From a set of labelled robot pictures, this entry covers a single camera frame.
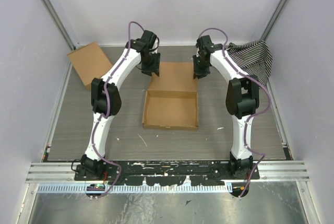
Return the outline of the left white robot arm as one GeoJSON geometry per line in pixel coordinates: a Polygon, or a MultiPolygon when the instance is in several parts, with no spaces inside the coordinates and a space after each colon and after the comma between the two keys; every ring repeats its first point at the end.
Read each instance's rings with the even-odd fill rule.
{"type": "Polygon", "coordinates": [[[119,113],[122,100],[120,88],[137,66],[144,75],[159,76],[160,40],[149,30],[144,30],[138,39],[130,39],[115,65],[101,78],[94,78],[91,83],[91,105],[93,127],[85,153],[80,159],[76,173],[92,180],[102,179],[105,174],[105,146],[110,125],[119,113]]]}

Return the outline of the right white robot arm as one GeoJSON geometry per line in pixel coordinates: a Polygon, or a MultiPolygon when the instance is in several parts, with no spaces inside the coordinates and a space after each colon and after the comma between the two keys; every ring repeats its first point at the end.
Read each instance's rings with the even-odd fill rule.
{"type": "Polygon", "coordinates": [[[259,107],[259,85],[256,76],[244,72],[231,59],[222,44],[214,44],[209,35],[200,36],[193,55],[193,78],[210,74],[214,67],[228,83],[225,106],[232,117],[233,145],[230,151],[228,172],[235,179],[242,179],[253,168],[251,148],[252,122],[250,117],[259,107]]]}

